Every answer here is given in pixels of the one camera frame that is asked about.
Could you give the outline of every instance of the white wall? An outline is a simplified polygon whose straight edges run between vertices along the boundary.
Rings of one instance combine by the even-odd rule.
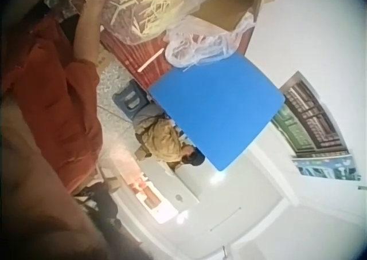
[[[280,87],[299,70],[336,120],[366,179],[365,5],[362,0],[275,0],[263,6],[246,56]],[[305,177],[284,139],[267,128],[255,142],[301,203],[364,224],[358,182]]]
[[[364,248],[358,226],[305,207],[290,207],[242,255],[251,260],[352,260]]]

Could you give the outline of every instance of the blue square board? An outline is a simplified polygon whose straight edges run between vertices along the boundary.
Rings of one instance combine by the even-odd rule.
[[[149,92],[219,171],[251,144],[284,103],[275,85],[239,54],[185,72],[174,68]]]

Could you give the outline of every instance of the blue stool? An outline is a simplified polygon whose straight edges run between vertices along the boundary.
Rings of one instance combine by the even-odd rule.
[[[134,80],[120,93],[115,93],[112,100],[130,120],[149,103],[147,93]]]

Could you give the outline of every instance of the clear plastic bag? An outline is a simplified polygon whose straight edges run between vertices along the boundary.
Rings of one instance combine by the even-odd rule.
[[[249,12],[232,32],[189,15],[167,29],[166,59],[178,68],[222,60],[237,50],[242,35],[254,25]]]
[[[194,12],[200,0],[107,0],[103,26],[126,44],[151,40]]]

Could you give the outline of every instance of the floor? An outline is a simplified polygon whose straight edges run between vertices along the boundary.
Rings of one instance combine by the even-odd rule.
[[[121,91],[130,80],[129,72],[114,60],[102,72],[97,88],[97,115],[103,130],[103,149],[99,163],[115,175],[120,173],[127,184],[141,175],[133,154],[139,143],[135,139],[130,120],[114,104],[112,95]]]

